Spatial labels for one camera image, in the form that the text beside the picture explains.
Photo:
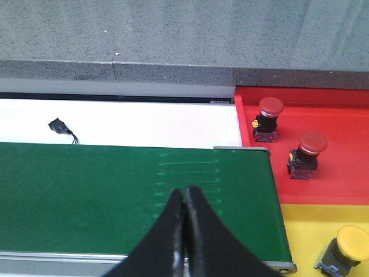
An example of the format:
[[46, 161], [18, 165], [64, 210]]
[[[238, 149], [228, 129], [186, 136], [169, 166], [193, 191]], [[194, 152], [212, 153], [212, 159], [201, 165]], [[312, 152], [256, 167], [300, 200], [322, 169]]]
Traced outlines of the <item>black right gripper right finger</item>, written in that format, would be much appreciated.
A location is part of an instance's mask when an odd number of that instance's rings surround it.
[[230, 232], [199, 186], [189, 186], [186, 198], [191, 276], [280, 276]]

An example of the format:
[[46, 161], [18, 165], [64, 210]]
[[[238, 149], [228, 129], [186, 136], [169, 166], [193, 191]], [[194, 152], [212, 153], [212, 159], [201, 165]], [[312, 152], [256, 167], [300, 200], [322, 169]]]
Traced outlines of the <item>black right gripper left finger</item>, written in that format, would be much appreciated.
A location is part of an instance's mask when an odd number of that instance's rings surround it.
[[173, 189], [152, 228], [107, 276], [183, 276], [183, 193]]

